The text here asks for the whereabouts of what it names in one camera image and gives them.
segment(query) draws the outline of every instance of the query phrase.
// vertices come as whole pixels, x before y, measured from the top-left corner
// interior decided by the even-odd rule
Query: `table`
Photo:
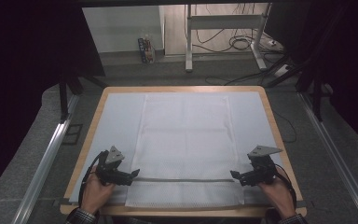
[[[270,125],[273,138],[276,142],[278,148],[283,149],[283,152],[280,153],[283,167],[285,168],[287,174],[293,182],[293,187],[297,193],[297,200],[302,201],[302,195],[298,188],[296,182],[296,177],[294,175],[293,169],[291,167],[289,158],[284,149],[284,145],[279,133],[276,121],[273,117],[272,110],[269,105],[268,97],[261,87],[216,87],[216,86],[189,86],[189,87],[109,87],[103,91],[101,100],[97,106],[97,109],[94,114],[94,118],[89,127],[88,134],[86,136],[84,145],[80,152],[79,158],[71,180],[68,184],[67,191],[65,192],[64,199],[69,199],[74,190],[75,183],[79,178],[80,172],[85,165],[86,157],[89,153],[92,139],[95,135],[96,128],[98,126],[99,120],[103,113],[104,103],[108,97],[109,93],[120,93],[120,92],[235,92],[235,91],[256,91],[259,93],[262,100],[264,109],[268,117],[268,123]],[[62,204],[61,212],[64,214],[69,214],[74,208],[75,204]],[[234,207],[218,207],[213,209],[151,209],[151,208],[134,208],[126,207],[124,205],[107,205],[101,209],[102,215],[114,215],[114,216],[157,216],[157,217],[263,217],[265,215],[267,207],[266,206],[251,206],[251,205],[238,205]],[[303,216],[307,214],[305,207],[300,207],[297,209],[298,213],[301,213]]]

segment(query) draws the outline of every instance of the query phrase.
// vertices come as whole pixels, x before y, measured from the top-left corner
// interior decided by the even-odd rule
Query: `black curtain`
[[[61,76],[77,77],[74,71],[103,76],[81,7],[0,1],[0,175],[34,122],[42,93]]]

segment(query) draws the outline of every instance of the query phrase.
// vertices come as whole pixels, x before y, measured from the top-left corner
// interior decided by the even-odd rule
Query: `gray floor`
[[[226,83],[223,79],[257,72],[251,55],[195,57],[193,73],[185,72],[183,57],[160,58],[154,64],[141,64],[137,60],[116,64],[110,63],[112,60],[109,58],[103,58],[103,62],[106,77],[101,77],[101,80],[112,86],[223,85]],[[264,82],[271,79],[273,77],[265,77]],[[260,80],[258,77],[234,84],[257,85]],[[86,80],[81,81],[85,90],[71,124],[81,124],[83,129],[76,144],[70,145],[73,139],[69,136],[64,139],[66,144],[60,147],[28,223],[63,223],[65,220],[59,203],[103,91]],[[357,207],[327,156],[297,96],[295,83],[296,77],[292,77],[273,89],[267,89],[267,94],[307,205],[307,220],[309,223],[358,223]],[[0,223],[10,223],[13,219],[57,127],[60,118],[58,96],[57,86],[45,91],[34,125],[0,179]],[[358,135],[337,114],[328,99],[323,100],[322,116],[324,125],[358,180]],[[247,222],[229,219],[225,223]]]

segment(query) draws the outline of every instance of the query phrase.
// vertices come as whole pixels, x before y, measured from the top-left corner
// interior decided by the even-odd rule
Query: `white cloth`
[[[129,188],[126,205],[238,204],[241,186],[229,172],[237,163],[227,96],[147,95],[131,165],[141,173]]]

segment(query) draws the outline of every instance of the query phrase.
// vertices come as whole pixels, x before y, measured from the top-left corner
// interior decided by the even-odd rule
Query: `gray strip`
[[[345,184],[345,187],[352,196],[352,199],[358,208],[358,183],[353,177],[350,168],[348,168],[347,164],[342,159],[341,154],[331,139],[328,131],[325,129],[324,124],[313,115],[311,102],[308,95],[305,93],[299,93],[298,96],[301,99],[303,106],[305,107],[308,116],[310,117],[310,120],[315,127],[316,132],[319,134],[321,140],[323,141],[324,147],[326,148],[330,159],[336,166],[337,171]]]
[[[133,179],[136,182],[167,182],[167,183],[214,183],[214,182],[234,182],[232,179],[160,179],[160,178],[141,178],[137,177]]]
[[[27,223],[28,218],[30,217],[34,204],[36,203],[37,197],[39,196],[40,190],[45,184],[45,180],[48,176],[51,164],[54,162],[57,151],[60,147],[65,132],[71,122],[73,112],[75,111],[76,104],[78,102],[79,96],[73,95],[68,105],[69,116],[68,119],[63,123],[59,124],[48,144],[45,155],[43,155],[42,161],[34,173],[34,177],[31,181],[30,186],[25,192],[24,198],[21,201],[19,209],[17,210],[16,215],[13,218],[11,223],[20,224]]]

